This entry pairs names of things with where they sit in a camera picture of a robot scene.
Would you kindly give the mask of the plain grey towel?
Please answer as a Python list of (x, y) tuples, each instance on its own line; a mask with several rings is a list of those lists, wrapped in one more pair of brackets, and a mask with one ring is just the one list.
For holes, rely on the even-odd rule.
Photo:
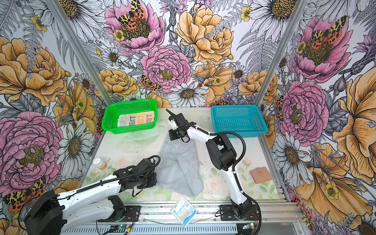
[(157, 185), (185, 197), (196, 197), (203, 190), (195, 141), (172, 141), (167, 136), (159, 151)]

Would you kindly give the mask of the grey patterned towel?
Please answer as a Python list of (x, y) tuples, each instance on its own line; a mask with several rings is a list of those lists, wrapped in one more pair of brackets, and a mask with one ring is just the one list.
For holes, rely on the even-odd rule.
[(118, 127), (129, 127), (135, 125), (149, 124), (154, 122), (154, 111), (145, 111), (132, 114), (120, 115), (117, 121)]

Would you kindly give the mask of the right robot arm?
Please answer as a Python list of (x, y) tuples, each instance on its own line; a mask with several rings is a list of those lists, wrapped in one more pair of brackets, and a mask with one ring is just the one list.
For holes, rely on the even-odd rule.
[[(174, 114), (170, 110), (167, 110), (167, 112), (169, 113), (168, 120), (171, 126), (169, 130), (170, 140), (180, 139), (185, 142), (185, 138), (187, 138), (188, 141), (196, 140), (206, 145), (211, 163), (224, 174), (230, 190), (235, 217), (239, 220), (245, 219), (254, 203), (253, 199), (243, 190), (237, 173), (237, 164), (246, 153), (244, 139), (234, 132), (209, 132), (199, 127), (195, 122), (188, 122), (181, 113)], [(229, 140), (229, 135), (239, 138), (242, 143), (242, 152), (239, 159), (235, 148)]]

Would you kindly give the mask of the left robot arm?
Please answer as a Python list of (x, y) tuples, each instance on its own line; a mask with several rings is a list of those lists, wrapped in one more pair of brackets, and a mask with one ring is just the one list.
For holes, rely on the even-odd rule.
[(29, 235), (60, 235), (89, 222), (121, 221), (132, 217), (119, 194), (155, 186), (155, 168), (160, 161), (160, 157), (154, 155), (83, 188), (44, 193), (25, 216), (26, 232)]

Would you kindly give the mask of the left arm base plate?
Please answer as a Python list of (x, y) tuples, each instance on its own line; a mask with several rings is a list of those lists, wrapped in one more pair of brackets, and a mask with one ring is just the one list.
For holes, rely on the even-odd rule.
[(125, 206), (122, 211), (116, 209), (107, 219), (99, 222), (138, 222), (141, 206)]

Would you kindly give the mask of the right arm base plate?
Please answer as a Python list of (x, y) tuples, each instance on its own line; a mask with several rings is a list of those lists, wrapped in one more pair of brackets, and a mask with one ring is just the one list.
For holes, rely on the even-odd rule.
[(219, 206), (219, 217), (221, 221), (256, 221), (260, 220), (259, 207), (225, 205)]

